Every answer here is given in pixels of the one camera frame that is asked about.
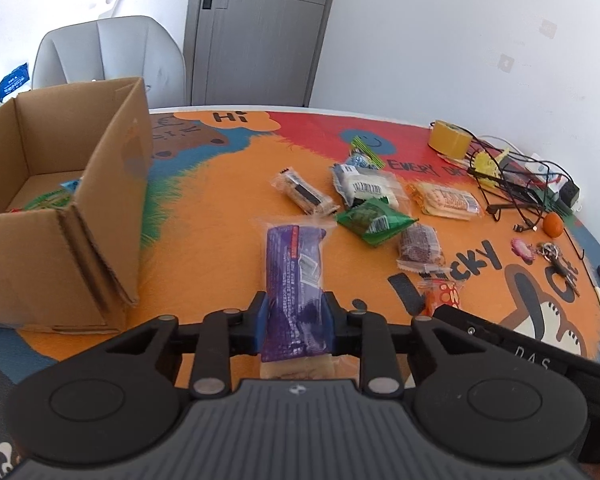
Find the round table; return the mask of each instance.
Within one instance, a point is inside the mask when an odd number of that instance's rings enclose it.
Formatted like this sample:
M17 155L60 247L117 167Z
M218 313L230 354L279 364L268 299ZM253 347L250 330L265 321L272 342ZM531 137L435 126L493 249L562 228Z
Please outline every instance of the round table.
M173 108L152 111L154 163L142 228L140 298L129 326L160 314L200 322L223 308L245 308L264 288L264 235L273 217L301 211L271 179L293 167L342 203L330 166L348 155L360 136L402 184L427 181L471 191L484 206L474 179L441 159L428 145L428 128L369 116L309 108ZM511 250L512 238L535 245L541 231L516 234L520 221L506 210L500 222L484 215L469 222L413 215L435 227L451 268L466 280L461 306L549 344L600 362L600 307L578 252L566 235L556 240L581 292L577 298L542 258L527 265ZM600 264L600 245L575 218L567 228ZM368 308L388 322L408 324L408 290L421 278L396 265L397 241L368 247L343 227L324 245L324 289L344 308ZM14 382L110 335L57 335L0 329L0 397ZM234 382L258 376L255 358L232 359ZM186 384L187 377L178 378ZM0 432L8 439L0 420Z

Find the purple snack package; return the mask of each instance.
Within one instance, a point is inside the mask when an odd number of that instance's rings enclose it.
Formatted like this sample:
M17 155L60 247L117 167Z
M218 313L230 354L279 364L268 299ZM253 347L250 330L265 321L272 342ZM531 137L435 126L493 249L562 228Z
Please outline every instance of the purple snack package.
M324 354L319 227L280 225L267 230L269 319L263 362Z

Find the cardboard box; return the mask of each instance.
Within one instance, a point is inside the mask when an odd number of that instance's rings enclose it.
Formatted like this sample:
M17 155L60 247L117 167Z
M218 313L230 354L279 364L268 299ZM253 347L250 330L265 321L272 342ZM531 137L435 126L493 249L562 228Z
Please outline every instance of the cardboard box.
M124 329L151 154L140 78L34 90L0 107L0 324ZM80 176L62 210L7 212Z

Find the white leather chair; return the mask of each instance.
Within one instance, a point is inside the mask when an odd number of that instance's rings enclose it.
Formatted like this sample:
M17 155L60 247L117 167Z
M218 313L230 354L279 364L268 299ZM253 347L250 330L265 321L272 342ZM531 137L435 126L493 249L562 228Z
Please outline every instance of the white leather chair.
M153 18L125 16L78 23L45 34L31 87L142 76L149 108L184 106L184 58Z

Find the gray door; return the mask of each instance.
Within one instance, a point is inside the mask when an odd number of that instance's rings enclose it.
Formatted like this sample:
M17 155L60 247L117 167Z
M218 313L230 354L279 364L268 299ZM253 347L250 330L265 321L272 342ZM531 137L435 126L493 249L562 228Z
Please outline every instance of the gray door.
M192 103L301 106L325 3L201 0Z

